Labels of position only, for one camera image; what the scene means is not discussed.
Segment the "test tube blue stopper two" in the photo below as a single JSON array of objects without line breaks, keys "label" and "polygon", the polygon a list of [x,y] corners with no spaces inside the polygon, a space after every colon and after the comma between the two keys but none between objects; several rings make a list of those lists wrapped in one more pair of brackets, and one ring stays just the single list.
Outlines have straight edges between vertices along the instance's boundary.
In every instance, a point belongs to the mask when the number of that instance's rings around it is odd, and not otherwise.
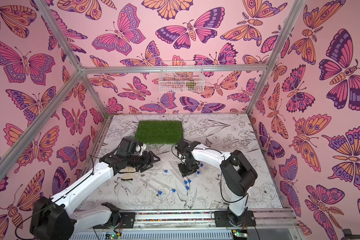
[{"label": "test tube blue stopper two", "polygon": [[190,189],[188,180],[180,175],[180,171],[175,164],[170,163],[170,166],[171,166],[171,172],[174,174],[175,178],[188,191]]}]

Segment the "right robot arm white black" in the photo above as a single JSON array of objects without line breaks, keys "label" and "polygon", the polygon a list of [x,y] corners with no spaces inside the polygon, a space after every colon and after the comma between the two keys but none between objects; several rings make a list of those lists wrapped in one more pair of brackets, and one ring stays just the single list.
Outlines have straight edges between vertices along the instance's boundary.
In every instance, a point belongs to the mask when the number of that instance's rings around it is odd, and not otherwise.
[{"label": "right robot arm white black", "polygon": [[180,140],[175,144],[178,164],[182,177],[188,177],[198,172],[201,163],[209,164],[221,170],[221,181],[225,181],[231,191],[231,199],[224,200],[228,203],[227,218],[231,225],[242,226],[245,224],[249,190],[255,185],[258,173],[245,157],[235,150],[221,152],[207,147],[200,142],[187,142]]}]

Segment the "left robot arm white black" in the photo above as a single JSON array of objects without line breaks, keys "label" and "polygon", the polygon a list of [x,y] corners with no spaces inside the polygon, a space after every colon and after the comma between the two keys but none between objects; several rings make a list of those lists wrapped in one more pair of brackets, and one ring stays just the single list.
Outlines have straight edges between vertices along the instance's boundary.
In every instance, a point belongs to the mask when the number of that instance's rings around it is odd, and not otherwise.
[{"label": "left robot arm white black", "polygon": [[124,174],[125,168],[144,172],[160,160],[152,151],[146,151],[143,143],[134,138],[123,138],[76,183],[50,198],[41,197],[35,202],[30,233],[38,240],[68,240],[74,234],[99,225],[118,228],[122,216],[114,204],[102,203],[98,209],[88,211],[76,209],[100,185],[117,174]]}]

